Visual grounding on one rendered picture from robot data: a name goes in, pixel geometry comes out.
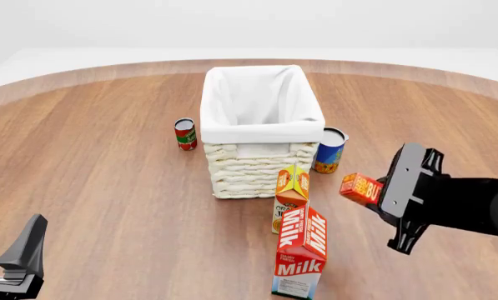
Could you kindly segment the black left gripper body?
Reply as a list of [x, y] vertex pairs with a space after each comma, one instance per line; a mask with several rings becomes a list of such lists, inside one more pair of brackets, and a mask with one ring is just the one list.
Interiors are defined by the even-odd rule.
[[0, 277], [0, 300], [36, 299], [43, 284], [44, 280], [34, 274], [13, 280]]

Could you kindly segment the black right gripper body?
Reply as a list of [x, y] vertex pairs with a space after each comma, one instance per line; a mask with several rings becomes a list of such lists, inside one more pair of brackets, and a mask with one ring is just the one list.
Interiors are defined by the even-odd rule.
[[450, 183], [443, 159], [434, 148], [403, 147], [395, 154], [386, 176], [386, 215], [396, 229], [388, 247], [396, 252], [410, 254], [437, 218]]

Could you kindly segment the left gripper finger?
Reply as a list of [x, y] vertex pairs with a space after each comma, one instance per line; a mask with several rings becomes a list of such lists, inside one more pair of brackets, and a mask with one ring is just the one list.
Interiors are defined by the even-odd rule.
[[8, 281], [23, 280], [27, 275], [44, 277], [43, 243], [48, 220], [34, 214], [12, 246], [0, 257], [3, 278]]

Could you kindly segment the red orange butter box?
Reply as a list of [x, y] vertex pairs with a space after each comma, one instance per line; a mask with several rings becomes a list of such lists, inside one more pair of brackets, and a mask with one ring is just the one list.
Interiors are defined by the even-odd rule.
[[383, 186], [381, 182], [357, 172], [342, 179], [340, 195], [365, 207], [378, 203]]

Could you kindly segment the white woven basket cloth liner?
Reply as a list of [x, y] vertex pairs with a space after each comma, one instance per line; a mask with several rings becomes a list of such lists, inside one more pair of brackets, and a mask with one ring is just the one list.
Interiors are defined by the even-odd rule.
[[281, 169], [310, 170], [324, 126], [301, 67], [210, 69], [199, 127], [214, 196], [273, 197]]

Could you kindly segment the blue tin yellow print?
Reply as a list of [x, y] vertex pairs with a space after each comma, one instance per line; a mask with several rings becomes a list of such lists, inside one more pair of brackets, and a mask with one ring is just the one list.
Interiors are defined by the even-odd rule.
[[330, 174], [337, 170], [349, 136], [334, 127], [325, 127], [312, 168], [319, 173]]

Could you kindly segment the red white milk carton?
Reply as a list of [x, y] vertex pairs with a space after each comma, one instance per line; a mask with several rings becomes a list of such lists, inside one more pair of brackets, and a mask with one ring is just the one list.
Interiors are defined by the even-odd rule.
[[313, 300], [327, 262], [327, 220], [305, 204], [284, 212], [276, 249], [273, 294]]

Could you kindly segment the orange juice carton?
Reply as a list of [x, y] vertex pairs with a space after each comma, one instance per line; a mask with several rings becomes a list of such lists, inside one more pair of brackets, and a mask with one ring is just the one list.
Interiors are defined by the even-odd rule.
[[296, 164], [279, 171], [274, 197], [272, 233], [279, 233], [284, 212], [309, 202], [309, 187], [309, 173]]

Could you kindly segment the red tomato sauce tin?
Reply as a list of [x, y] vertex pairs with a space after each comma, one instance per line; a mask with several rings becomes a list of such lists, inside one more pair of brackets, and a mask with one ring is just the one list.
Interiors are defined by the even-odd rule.
[[193, 119], [181, 118], [174, 124], [179, 149], [190, 151], [197, 147], [198, 141]]

